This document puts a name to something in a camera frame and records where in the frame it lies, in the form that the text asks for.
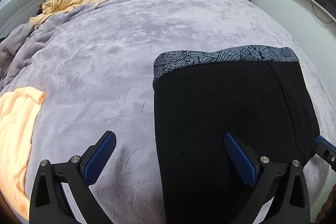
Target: metal screw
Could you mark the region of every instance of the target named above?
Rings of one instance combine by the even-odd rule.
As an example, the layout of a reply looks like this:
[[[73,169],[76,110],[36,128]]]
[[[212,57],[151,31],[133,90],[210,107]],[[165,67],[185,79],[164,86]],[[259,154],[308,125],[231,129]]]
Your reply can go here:
[[[293,165],[298,167],[300,166],[300,162],[298,160],[293,160]]]
[[[262,157],[260,158],[260,160],[261,160],[261,162],[264,163],[264,164],[266,164],[266,163],[269,162],[269,158],[267,158],[266,156],[262,156]]]
[[[80,157],[79,156],[73,156],[72,158],[71,158],[71,162],[72,163],[77,163],[77,162],[79,162],[79,160],[80,160]]]
[[[46,166],[48,164],[48,161],[47,160],[43,160],[41,161],[40,165],[41,166]]]

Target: gray quilted headboard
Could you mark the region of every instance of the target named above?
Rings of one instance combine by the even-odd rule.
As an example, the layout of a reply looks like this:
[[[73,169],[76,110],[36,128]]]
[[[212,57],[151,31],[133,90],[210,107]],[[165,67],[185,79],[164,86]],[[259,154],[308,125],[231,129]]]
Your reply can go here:
[[[45,0],[11,0],[0,9],[0,38],[7,37],[16,27],[36,16]]]

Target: blue gripper pad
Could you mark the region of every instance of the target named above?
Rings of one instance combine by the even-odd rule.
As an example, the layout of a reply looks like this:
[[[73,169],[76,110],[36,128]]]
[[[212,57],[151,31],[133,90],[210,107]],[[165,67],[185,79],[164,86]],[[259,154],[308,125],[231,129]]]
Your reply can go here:
[[[93,146],[93,155],[84,166],[83,179],[87,186],[96,183],[117,145],[117,137],[112,131],[107,131],[102,138]]]
[[[257,182],[255,167],[230,133],[224,135],[224,148],[244,184],[253,188]]]
[[[315,139],[316,144],[318,145],[319,142],[324,142],[327,146],[329,146],[331,149],[336,150],[336,147],[332,145],[330,142],[328,142],[325,138],[323,138],[321,135],[317,136]]]

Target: silver bolt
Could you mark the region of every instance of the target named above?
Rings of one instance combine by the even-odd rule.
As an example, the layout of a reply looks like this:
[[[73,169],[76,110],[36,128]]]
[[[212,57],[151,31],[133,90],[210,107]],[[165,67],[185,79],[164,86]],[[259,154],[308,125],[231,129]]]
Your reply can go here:
[[[41,166],[46,166],[48,164],[48,161],[47,160],[43,160],[41,161],[40,165]]]
[[[262,157],[260,158],[260,160],[261,160],[261,162],[264,163],[264,164],[266,164],[266,163],[269,162],[269,158],[267,158],[266,156],[262,156]]]
[[[293,165],[298,167],[300,166],[300,162],[298,160],[293,160]]]
[[[71,158],[71,162],[75,164],[75,163],[79,162],[79,159],[80,159],[79,156],[73,156],[73,157]]]

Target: bed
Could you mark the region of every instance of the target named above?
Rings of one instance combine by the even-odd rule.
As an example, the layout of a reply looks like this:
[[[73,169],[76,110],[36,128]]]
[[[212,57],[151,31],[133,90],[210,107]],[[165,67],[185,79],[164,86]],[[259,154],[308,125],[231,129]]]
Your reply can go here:
[[[250,44],[294,50],[321,135],[336,143],[335,109],[315,66],[277,22],[247,0],[110,0],[50,17],[15,55],[8,71],[12,81],[0,93],[26,86],[46,93],[31,140],[28,198],[43,159],[67,161],[112,130],[117,147],[90,190],[114,223],[165,223],[153,62],[167,51],[214,52]],[[305,166],[311,204],[328,170],[317,156]],[[84,223],[68,188],[65,193]]]

